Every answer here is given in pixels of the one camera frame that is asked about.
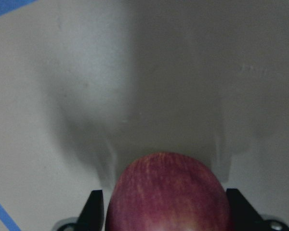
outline apple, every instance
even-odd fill
[[[131,163],[112,193],[105,231],[232,231],[226,193],[201,162],[154,153]]]

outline table surface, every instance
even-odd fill
[[[0,203],[22,231],[77,217],[91,190],[107,207],[157,151],[289,225],[289,1],[38,0],[0,16]]]

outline red apple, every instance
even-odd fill
[[[120,176],[106,231],[230,231],[225,191],[201,162],[176,153],[144,156]]]

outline blue tape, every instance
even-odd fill
[[[0,220],[9,231],[21,231],[9,214],[0,205]]]
[[[0,15],[27,5],[35,0],[0,0]]]

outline apple skin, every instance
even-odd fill
[[[201,162],[154,153],[131,163],[112,193],[105,231],[232,231],[226,193]]]

